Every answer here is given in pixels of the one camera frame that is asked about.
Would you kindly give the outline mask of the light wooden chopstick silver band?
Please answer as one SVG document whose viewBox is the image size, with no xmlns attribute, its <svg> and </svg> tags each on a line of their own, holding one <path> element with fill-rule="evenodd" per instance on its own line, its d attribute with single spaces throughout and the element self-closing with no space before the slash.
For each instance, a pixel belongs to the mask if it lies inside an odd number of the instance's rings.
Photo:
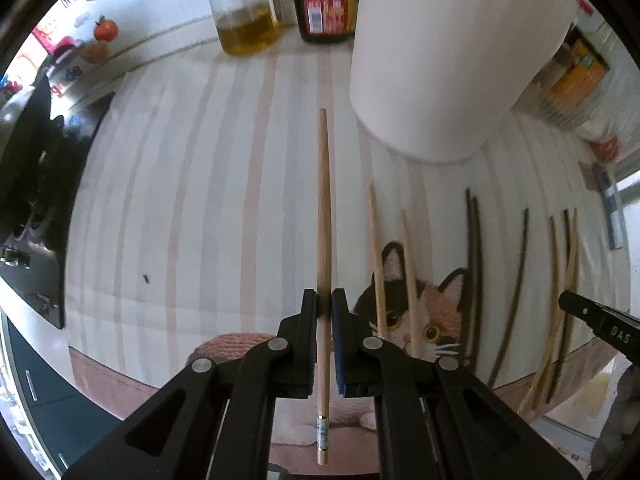
<svg viewBox="0 0 640 480">
<path fill-rule="evenodd" d="M 332 214 L 329 129 L 326 109 L 319 110 L 317 221 L 317 462 L 329 461 L 331 394 Z"/>
</svg>

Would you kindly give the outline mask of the blue smartphone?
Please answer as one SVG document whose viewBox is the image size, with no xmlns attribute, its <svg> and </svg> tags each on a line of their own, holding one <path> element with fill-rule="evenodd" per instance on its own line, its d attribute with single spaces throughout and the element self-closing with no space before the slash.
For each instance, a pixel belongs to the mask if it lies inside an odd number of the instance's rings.
<svg viewBox="0 0 640 480">
<path fill-rule="evenodd" d="M 593 165 L 593 171 L 602 198 L 605 223 L 608 228 L 608 244 L 611 250 L 622 249 L 624 247 L 623 215 L 617 206 L 615 186 L 605 166 L 596 162 Z"/>
</svg>

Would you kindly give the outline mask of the red plastic bag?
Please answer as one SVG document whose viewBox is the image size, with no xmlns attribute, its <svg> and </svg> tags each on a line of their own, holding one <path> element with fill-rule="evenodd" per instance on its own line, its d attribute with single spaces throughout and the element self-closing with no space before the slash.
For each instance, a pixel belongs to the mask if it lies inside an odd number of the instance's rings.
<svg viewBox="0 0 640 480">
<path fill-rule="evenodd" d="M 589 141 L 588 145 L 593 156 L 602 164 L 615 162 L 618 154 L 620 154 L 620 140 L 618 140 L 617 136 L 611 136 L 600 141 Z"/>
</svg>

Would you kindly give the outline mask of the striped cat placemat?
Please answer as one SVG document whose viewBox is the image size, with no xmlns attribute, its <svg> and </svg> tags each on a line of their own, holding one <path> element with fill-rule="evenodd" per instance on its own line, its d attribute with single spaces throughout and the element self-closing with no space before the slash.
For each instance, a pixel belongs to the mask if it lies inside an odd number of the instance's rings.
<svg viewBox="0 0 640 480">
<path fill-rule="evenodd" d="M 65 302 L 78 389 L 124 418 L 197 351 L 232 359 L 273 335 L 317 279 L 318 113 L 330 128 L 333 283 L 374 318 L 368 192 L 374 184 L 388 336 L 410 347 L 404 210 L 416 269 L 423 359 L 463 361 L 468 261 L 465 190 L 480 206 L 484 299 L 475 374 L 488 381 L 518 272 L 518 315 L 494 390 L 518 408 L 548 327 L 548 219 L 578 219 L 577 288 L 627 310 L 626 250 L 608 246 L 593 154 L 522 114 L 473 156 L 419 162 L 374 140 L 348 96 L 348 47 L 288 38 L 251 58 L 204 44 L 128 74 L 93 143 L 76 197 Z M 613 350 L 573 325 L 560 386 L 569 398 Z"/>
</svg>

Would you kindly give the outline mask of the clear condiment organizer bin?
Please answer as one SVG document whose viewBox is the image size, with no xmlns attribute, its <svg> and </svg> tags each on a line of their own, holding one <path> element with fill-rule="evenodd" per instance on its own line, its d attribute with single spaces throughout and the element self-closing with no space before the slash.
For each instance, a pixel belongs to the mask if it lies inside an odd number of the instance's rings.
<svg viewBox="0 0 640 480">
<path fill-rule="evenodd" d="M 513 109 L 559 129 L 575 129 L 596 107 L 602 81 L 610 70 L 602 53 L 577 26 L 572 26 L 559 50 L 536 73 Z"/>
</svg>

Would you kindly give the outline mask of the black gas stove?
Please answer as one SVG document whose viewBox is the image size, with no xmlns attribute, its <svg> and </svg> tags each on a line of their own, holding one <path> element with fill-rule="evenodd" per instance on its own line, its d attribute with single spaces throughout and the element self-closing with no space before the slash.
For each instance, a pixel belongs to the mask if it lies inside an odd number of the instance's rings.
<svg viewBox="0 0 640 480">
<path fill-rule="evenodd" d="M 91 145 L 115 95 L 52 117 L 49 90 L 42 78 L 1 109 L 1 278 L 62 330 L 70 220 Z"/>
</svg>

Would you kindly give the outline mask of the white cylindrical utensil holder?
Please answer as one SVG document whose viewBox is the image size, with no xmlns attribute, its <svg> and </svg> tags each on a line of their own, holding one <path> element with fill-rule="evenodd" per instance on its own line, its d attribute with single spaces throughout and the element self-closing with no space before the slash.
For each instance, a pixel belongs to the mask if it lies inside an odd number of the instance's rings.
<svg viewBox="0 0 640 480">
<path fill-rule="evenodd" d="M 559 49 L 577 0 L 359 0 L 350 102 L 385 145 L 475 154 Z"/>
</svg>

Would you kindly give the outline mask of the glass oil bottle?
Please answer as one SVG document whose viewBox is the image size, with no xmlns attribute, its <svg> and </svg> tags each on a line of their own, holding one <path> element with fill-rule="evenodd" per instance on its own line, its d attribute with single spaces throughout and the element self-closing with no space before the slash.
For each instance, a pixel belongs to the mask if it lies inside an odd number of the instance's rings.
<svg viewBox="0 0 640 480">
<path fill-rule="evenodd" d="M 284 13 L 283 0 L 208 0 L 221 49 L 249 55 L 274 44 Z"/>
</svg>

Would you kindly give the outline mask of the tomato wall sticker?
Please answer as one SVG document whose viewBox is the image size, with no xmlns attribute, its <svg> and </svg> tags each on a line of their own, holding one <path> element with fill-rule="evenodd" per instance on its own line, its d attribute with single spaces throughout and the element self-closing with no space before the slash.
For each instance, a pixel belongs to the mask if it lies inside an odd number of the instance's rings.
<svg viewBox="0 0 640 480">
<path fill-rule="evenodd" d="M 119 35 L 119 27 L 117 23 L 105 16 L 101 16 L 96 21 L 93 29 L 93 37 L 96 41 L 111 42 Z"/>
</svg>

